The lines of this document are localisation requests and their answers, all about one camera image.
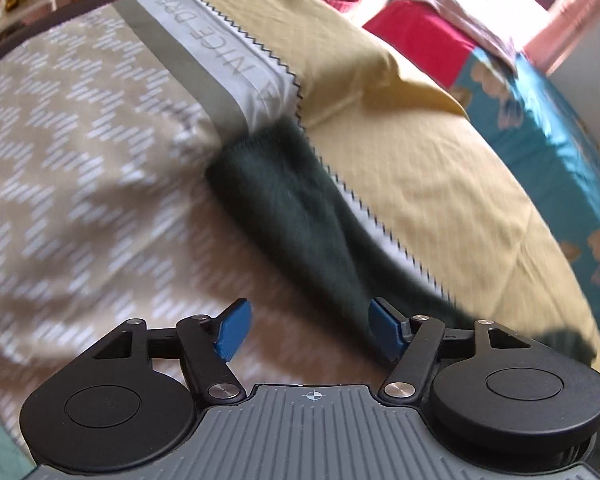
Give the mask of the dark green knit garment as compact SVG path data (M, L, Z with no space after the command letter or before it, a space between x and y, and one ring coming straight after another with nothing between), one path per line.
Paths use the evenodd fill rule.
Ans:
M342 178L283 119L224 148L206 178L253 244L368 350L380 297L455 328L490 318L592 364L590 307L524 190L484 144L462 148L443 128L434 140L368 141Z

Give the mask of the beige yellow patterned quilt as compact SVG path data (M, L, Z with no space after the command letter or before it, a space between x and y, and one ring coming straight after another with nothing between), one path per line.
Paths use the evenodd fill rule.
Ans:
M245 237L206 170L288 117L379 244L454 311L600 372L562 248L446 92L320 0L88 2L0 49L0 417L127 318L238 297L243 382L378 382L360 316Z

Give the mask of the blue floral blanket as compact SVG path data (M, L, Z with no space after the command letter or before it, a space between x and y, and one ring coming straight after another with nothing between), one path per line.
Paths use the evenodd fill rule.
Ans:
M509 70L475 48L451 92L550 227L600 328L600 150L579 115L523 55Z

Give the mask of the red blanket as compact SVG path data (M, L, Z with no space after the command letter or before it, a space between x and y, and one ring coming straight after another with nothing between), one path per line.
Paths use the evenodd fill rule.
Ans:
M363 28L394 47L439 86L451 89L477 47L432 6L416 0L389 3Z

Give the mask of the pinkish cloth on bed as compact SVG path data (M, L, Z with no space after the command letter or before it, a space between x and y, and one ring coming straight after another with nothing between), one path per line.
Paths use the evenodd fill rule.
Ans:
M512 40L504 40L495 32L470 15L456 0L412 0L426 4L449 24L464 32L483 50L498 58L509 71L517 73L517 51Z

